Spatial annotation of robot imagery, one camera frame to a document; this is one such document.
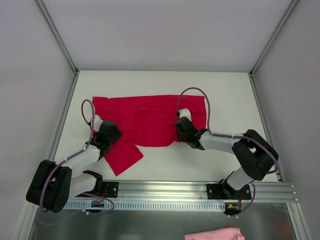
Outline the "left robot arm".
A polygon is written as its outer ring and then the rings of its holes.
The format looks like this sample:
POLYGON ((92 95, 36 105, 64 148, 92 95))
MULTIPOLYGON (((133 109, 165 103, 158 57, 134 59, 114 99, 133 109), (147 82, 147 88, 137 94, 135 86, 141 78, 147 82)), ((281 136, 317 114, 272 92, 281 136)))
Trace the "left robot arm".
POLYGON ((84 147, 60 163, 43 160, 26 193, 26 201, 43 211, 60 212, 73 197, 104 196, 103 176, 88 166, 101 160, 123 135, 115 122, 103 120, 84 147))

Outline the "red t-shirt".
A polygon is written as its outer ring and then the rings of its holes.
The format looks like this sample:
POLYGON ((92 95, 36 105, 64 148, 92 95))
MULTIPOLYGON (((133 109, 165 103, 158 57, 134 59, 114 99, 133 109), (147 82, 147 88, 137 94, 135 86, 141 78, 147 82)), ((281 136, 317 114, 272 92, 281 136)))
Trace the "red t-shirt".
POLYGON ((167 147, 178 141, 177 109, 188 109, 197 129, 206 127, 207 110, 201 95, 94 96, 96 115, 112 121, 122 136, 104 156, 116 176, 143 158, 138 147, 167 147))

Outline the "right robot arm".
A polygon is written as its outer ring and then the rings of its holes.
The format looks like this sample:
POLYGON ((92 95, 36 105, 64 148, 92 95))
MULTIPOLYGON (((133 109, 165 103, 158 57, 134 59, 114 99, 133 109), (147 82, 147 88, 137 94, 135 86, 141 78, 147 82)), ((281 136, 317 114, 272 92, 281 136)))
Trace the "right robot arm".
POLYGON ((217 150, 235 155, 240 167, 231 173, 222 185, 221 192, 232 199, 240 189, 253 181, 262 181, 266 175, 278 171, 278 153, 255 130, 243 134, 222 134, 209 129, 196 129, 187 117, 179 118, 175 128, 180 142, 193 149, 217 150))

